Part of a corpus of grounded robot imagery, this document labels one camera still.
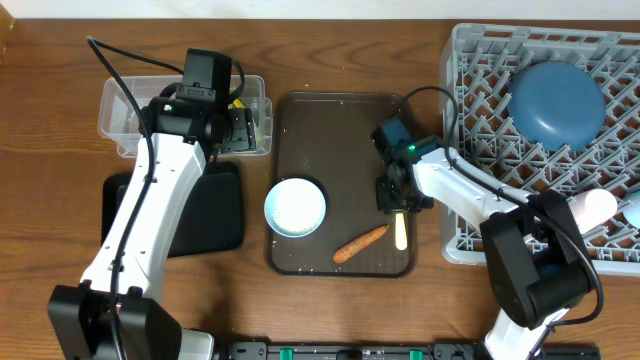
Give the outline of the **green orange snack wrapper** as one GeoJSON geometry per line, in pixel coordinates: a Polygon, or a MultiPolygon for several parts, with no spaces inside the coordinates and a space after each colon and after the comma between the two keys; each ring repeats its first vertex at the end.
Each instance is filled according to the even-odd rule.
{"type": "Polygon", "coordinates": [[[233,108],[248,108],[252,111],[256,135],[256,149],[254,151],[256,151],[258,148],[259,138],[261,137],[261,125],[263,124],[262,110],[264,100],[261,96],[260,90],[260,87],[258,87],[257,91],[253,91],[251,88],[245,88],[241,95],[237,99],[235,99],[228,108],[228,110],[233,108]]]}

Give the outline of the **pale yellow spoon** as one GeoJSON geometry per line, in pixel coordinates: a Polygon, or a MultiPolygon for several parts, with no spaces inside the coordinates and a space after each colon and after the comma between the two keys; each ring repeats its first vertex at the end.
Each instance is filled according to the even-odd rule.
{"type": "Polygon", "coordinates": [[[403,212],[396,213],[394,223],[395,246],[398,250],[404,251],[408,247],[405,214],[403,212]]]}

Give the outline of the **light blue bowl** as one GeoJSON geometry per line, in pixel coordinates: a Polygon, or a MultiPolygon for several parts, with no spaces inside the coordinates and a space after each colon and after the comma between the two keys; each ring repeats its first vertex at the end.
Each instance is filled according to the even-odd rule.
{"type": "Polygon", "coordinates": [[[289,178],[271,188],[264,202],[264,217],[277,234],[301,238],[314,232],[323,222],[327,203],[313,182],[289,178]]]}

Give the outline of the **dark blue plate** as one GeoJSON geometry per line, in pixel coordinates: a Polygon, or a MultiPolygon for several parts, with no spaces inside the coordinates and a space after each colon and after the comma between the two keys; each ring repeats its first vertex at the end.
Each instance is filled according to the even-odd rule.
{"type": "Polygon", "coordinates": [[[508,114],[517,131],[547,151],[579,151],[604,125],[606,105],[598,83],[578,67],[543,62],[518,73],[509,85],[508,114]]]}

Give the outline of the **pink white cup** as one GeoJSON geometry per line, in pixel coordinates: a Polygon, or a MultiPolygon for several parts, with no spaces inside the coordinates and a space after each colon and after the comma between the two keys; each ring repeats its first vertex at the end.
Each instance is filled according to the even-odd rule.
{"type": "Polygon", "coordinates": [[[580,193],[569,201],[569,206],[581,234],[608,221],[618,209],[615,196],[604,189],[580,193]]]}

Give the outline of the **light blue cup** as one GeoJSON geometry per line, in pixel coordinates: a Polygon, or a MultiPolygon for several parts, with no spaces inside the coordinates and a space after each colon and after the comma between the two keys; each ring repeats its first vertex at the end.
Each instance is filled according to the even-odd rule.
{"type": "Polygon", "coordinates": [[[640,228],[640,192],[628,193],[624,197],[624,202],[627,203],[627,206],[623,209],[626,221],[635,228],[640,228]]]}

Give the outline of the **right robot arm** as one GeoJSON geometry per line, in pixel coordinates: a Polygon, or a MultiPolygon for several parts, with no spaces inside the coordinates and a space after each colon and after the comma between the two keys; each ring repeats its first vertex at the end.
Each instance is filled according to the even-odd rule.
{"type": "Polygon", "coordinates": [[[386,214],[439,201],[479,231],[501,311],[484,347],[493,359],[536,359],[566,313],[602,285],[574,212],[552,190],[533,195],[473,167],[437,136],[416,140],[398,118],[371,134],[385,172],[376,202],[386,214]]]}

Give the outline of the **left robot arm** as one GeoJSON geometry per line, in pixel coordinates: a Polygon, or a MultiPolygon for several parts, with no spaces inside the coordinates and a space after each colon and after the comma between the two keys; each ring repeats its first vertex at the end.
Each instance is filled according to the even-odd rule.
{"type": "Polygon", "coordinates": [[[68,359],[211,359],[214,337],[183,328],[160,304],[179,220],[212,154],[229,151],[215,132],[240,98],[175,83],[141,109],[136,168],[106,242],[78,286],[58,285],[48,304],[68,359]]]}

